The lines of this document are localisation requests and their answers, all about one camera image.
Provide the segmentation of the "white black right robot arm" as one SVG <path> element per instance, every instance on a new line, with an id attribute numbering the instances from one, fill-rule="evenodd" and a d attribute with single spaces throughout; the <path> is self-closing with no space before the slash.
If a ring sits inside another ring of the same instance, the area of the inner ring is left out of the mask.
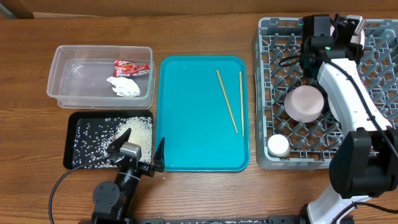
<path id="1" fill-rule="evenodd" d="M 344 135 L 329 165 L 329 186 L 307 206 L 309 223 L 339 223 L 354 207 L 397 187 L 397 130 L 357 71 L 363 46 L 351 39 L 362 24 L 361 17 L 303 18 L 300 66 L 326 92 Z"/>

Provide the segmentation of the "pile of rice grains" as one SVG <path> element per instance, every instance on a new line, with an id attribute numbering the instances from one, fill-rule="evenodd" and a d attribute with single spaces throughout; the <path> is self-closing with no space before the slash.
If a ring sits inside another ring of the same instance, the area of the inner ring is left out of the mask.
<path id="1" fill-rule="evenodd" d="M 141 162 L 152 160 L 152 118 L 90 118 L 77 122 L 72 141 L 72 167 L 108 157 L 107 147 L 128 129 L 129 143 L 141 147 Z"/>

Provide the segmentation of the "white paper cup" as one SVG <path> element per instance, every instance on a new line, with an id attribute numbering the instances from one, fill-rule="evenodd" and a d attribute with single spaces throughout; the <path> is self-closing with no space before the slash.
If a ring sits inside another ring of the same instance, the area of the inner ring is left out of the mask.
<path id="1" fill-rule="evenodd" d="M 286 158 L 290 153 L 289 140 L 282 134 L 274 134 L 267 141 L 268 153 L 271 157 Z"/>

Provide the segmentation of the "red snack wrapper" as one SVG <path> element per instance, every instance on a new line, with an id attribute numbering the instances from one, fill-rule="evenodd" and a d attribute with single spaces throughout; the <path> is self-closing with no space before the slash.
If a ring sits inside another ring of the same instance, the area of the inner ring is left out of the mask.
<path id="1" fill-rule="evenodd" d="M 135 63 L 115 60 L 113 77 L 134 77 L 149 73 L 150 66 L 148 64 L 136 65 Z"/>

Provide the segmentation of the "white tissue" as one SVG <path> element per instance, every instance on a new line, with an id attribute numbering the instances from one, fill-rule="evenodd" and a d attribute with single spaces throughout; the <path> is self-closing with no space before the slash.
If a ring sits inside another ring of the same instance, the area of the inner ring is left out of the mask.
<path id="1" fill-rule="evenodd" d="M 125 77 L 109 77 L 106 81 L 112 84 L 112 90 L 118 96 L 135 97 L 141 94 L 139 86 L 132 79 Z"/>

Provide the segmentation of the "grey bowl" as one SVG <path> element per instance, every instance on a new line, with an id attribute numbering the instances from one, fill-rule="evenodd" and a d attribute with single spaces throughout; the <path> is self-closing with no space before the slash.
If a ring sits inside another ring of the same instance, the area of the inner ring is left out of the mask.
<path id="1" fill-rule="evenodd" d="M 286 113 L 303 123 L 315 121 L 321 114 L 324 99 L 321 92 L 310 85 L 302 85 L 288 92 L 284 99 Z"/>

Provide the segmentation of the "wooden chopstick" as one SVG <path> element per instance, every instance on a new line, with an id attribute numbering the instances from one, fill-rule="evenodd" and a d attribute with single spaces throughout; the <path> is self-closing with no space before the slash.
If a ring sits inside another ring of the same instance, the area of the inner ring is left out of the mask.
<path id="1" fill-rule="evenodd" d="M 239 90 L 240 90 L 240 105 L 241 105 L 242 137 L 244 138 L 244 104 L 243 104 L 243 77 L 242 77 L 242 71 L 239 71 Z"/>
<path id="2" fill-rule="evenodd" d="M 236 134 L 238 134 L 238 129 L 237 129 L 237 126 L 236 126 L 236 122 L 235 122 L 235 120 L 234 120 L 234 116 L 233 116 L 232 109 L 231 109 L 231 107 L 230 107 L 230 103 L 229 103 L 229 100 L 228 100 L 228 96 L 227 96 L 227 94 L 226 94 L 226 90 L 225 90 L 224 85 L 223 85 L 223 81 L 222 81 L 222 78 L 221 78 L 220 71 L 219 71 L 219 70 L 216 70 L 216 74 L 217 74 L 217 76 L 218 76 L 218 80 L 219 80 L 219 83 L 220 83 L 220 86 L 221 86 L 221 89 L 222 89 L 222 92 L 223 92 L 224 100 L 225 100 L 225 102 L 226 102 L 226 105 L 227 105 L 227 108 L 228 108 L 228 111 L 229 111 L 229 115 L 230 115 L 230 118 L 231 118 L 231 121 L 232 121 L 234 130 L 235 130 Z"/>

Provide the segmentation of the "large white plate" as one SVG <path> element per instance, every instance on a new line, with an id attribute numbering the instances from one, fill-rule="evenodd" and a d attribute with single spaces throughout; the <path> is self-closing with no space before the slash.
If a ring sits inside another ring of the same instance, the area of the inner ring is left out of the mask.
<path id="1" fill-rule="evenodd" d="M 365 46 L 365 34 L 364 34 L 364 29 L 361 30 L 359 35 L 353 35 L 351 37 L 351 43 L 354 44 L 360 44 L 362 45 L 362 48 Z"/>

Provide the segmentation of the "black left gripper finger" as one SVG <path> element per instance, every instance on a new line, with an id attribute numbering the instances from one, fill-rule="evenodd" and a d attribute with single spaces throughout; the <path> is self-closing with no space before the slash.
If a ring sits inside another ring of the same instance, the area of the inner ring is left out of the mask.
<path id="1" fill-rule="evenodd" d="M 165 146 L 165 138 L 162 138 L 153 158 L 154 162 L 153 166 L 156 172 L 163 172 L 165 169 L 164 146 Z"/>
<path id="2" fill-rule="evenodd" d="M 109 144 L 109 146 L 106 149 L 106 152 L 108 153 L 119 152 L 122 145 L 125 142 L 128 142 L 130 134 L 131 134 L 131 128 L 128 128 L 120 137 L 118 137 L 112 143 Z"/>

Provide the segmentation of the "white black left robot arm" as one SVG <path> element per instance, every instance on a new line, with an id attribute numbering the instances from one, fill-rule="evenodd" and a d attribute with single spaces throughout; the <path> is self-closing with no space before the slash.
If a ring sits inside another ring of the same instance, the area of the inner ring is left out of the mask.
<path id="1" fill-rule="evenodd" d="M 153 161 L 146 163 L 140 161 L 141 147 L 128 141 L 130 134 L 129 128 L 106 149 L 110 162 L 119 172 L 114 181 L 102 182 L 94 189 L 92 223 L 134 223 L 135 220 L 126 214 L 141 177 L 153 177 L 165 169 L 165 139 L 161 139 Z"/>

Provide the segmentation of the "small white plate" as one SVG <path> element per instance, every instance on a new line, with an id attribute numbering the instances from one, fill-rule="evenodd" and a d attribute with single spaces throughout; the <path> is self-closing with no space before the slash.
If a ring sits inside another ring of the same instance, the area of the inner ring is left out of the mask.
<path id="1" fill-rule="evenodd" d="M 330 109 L 333 117 L 337 120 L 337 122 L 339 122 L 338 115 L 337 115 L 337 113 L 336 113 L 336 111 L 335 111 L 335 109 L 333 107 L 333 104 L 332 104 L 330 98 L 328 97 L 327 99 L 328 99 L 328 106 L 329 106 L 329 109 Z"/>

